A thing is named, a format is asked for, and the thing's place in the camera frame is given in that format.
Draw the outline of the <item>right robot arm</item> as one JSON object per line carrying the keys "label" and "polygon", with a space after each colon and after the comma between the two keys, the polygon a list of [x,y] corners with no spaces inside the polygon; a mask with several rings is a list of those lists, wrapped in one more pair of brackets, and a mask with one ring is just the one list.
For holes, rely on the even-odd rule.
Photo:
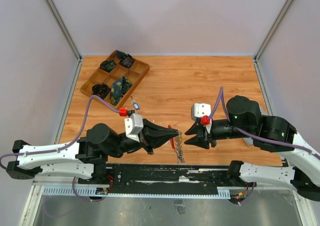
{"label": "right robot arm", "polygon": [[216,107],[195,103],[191,108],[194,124],[185,132],[187,145],[203,149],[215,147],[219,140],[252,139],[253,146],[287,159],[292,166],[259,166],[233,160],[226,179],[232,186],[277,185],[300,196],[320,200],[320,154],[286,119],[263,115],[259,104],[236,95],[222,104],[225,119],[214,120]]}

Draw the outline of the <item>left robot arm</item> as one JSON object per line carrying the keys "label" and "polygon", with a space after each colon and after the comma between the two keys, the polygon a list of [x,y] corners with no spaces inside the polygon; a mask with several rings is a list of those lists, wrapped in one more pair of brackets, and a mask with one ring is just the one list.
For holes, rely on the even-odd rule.
{"label": "left robot arm", "polygon": [[29,145],[23,140],[14,142],[16,157],[5,166],[7,174],[17,180],[33,179],[36,175],[77,177],[101,184],[107,171],[101,168],[109,157],[121,158],[144,149],[152,155],[154,149],[178,136],[176,129],[165,128],[147,119],[124,121],[125,132],[116,133],[105,123],[98,123],[75,142],[45,146]]}

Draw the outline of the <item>key with blue tag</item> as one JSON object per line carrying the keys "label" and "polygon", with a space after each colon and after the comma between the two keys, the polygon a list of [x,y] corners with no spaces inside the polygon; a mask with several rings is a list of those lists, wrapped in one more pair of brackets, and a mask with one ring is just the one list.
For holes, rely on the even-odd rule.
{"label": "key with blue tag", "polygon": [[136,100],[131,96],[131,103],[133,105],[133,108],[138,111],[140,110],[140,106],[138,105],[138,103],[136,102]]}

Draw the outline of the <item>grey foam pad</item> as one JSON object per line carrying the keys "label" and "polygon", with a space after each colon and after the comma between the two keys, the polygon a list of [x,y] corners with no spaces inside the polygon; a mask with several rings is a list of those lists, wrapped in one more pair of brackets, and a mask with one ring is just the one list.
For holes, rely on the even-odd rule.
{"label": "grey foam pad", "polygon": [[[260,109],[260,112],[262,115],[268,115],[268,113],[265,112],[265,110],[263,109],[263,107],[261,105],[259,105],[259,109]],[[251,137],[243,138],[243,141],[248,147],[253,145],[253,139]]]}

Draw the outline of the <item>blue tie yellow flowers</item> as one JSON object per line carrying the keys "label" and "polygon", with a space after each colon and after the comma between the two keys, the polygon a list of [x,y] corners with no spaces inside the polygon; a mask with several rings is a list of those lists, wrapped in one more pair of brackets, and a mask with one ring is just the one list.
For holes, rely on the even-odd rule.
{"label": "blue tie yellow flowers", "polygon": [[110,90],[110,103],[116,106],[123,96],[128,92],[128,90],[132,87],[132,83],[126,76],[116,80],[111,85]]}

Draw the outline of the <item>wooden compartment tray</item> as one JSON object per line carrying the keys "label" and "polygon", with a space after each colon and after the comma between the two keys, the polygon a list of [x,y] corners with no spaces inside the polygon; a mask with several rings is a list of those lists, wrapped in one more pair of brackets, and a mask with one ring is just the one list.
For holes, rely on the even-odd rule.
{"label": "wooden compartment tray", "polygon": [[142,79],[146,76],[146,74],[150,70],[149,64],[142,62],[138,59],[132,57],[135,62],[130,68],[126,68],[120,64],[121,60],[116,58],[115,51],[113,51],[105,60],[114,60],[116,66],[110,72],[100,69],[101,61],[98,63],[98,68],[92,73],[92,75],[86,80],[86,82],[80,87],[80,92],[87,97],[93,96],[92,86],[97,84],[106,84],[110,88],[112,87],[112,83],[116,80],[126,76],[128,80],[132,83],[132,87],[127,91],[127,93],[123,96],[123,98],[119,101],[119,103],[114,106],[110,102],[111,92],[103,99],[105,102],[115,107],[116,109],[120,109],[124,103],[130,98],[131,94],[137,88]]}

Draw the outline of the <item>dark tie orange flowers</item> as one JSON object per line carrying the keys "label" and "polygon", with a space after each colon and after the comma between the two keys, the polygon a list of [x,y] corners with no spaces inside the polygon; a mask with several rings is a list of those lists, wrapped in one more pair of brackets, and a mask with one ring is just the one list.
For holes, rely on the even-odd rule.
{"label": "dark tie orange flowers", "polygon": [[111,88],[107,84],[96,84],[91,88],[92,94],[99,96],[101,99],[105,99],[111,92]]}

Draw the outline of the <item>dark tie purple pattern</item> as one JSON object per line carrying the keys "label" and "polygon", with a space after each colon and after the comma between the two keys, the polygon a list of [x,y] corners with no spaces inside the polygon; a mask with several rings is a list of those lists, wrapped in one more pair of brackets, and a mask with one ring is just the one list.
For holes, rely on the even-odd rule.
{"label": "dark tie purple pattern", "polygon": [[135,60],[132,57],[126,57],[123,59],[120,64],[125,68],[130,68],[134,64]]}

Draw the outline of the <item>green patterned rolled tie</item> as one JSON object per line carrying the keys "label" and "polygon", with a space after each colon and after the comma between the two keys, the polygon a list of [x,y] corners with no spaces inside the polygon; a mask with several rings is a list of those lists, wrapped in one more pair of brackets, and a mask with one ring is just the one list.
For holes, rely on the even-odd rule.
{"label": "green patterned rolled tie", "polygon": [[115,63],[115,61],[113,59],[105,60],[100,64],[99,68],[106,71],[106,72],[110,72],[116,67],[116,65],[117,64]]}

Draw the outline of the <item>dark folded tie back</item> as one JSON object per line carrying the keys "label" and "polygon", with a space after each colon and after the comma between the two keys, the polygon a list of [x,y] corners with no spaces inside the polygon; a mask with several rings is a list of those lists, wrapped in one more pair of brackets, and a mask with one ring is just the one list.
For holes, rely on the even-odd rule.
{"label": "dark folded tie back", "polygon": [[119,59],[120,61],[123,61],[123,60],[125,60],[127,58],[132,58],[132,56],[130,54],[127,54],[127,53],[119,51],[119,50],[115,51],[115,57],[117,59]]}

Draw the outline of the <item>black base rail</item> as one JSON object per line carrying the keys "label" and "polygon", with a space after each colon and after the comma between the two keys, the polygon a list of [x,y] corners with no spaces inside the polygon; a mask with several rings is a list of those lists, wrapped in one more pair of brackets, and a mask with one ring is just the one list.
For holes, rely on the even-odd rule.
{"label": "black base rail", "polygon": [[228,176],[228,167],[220,165],[107,163],[94,166],[90,179],[80,185],[112,184],[111,194],[146,197],[210,197],[219,187],[251,187]]}

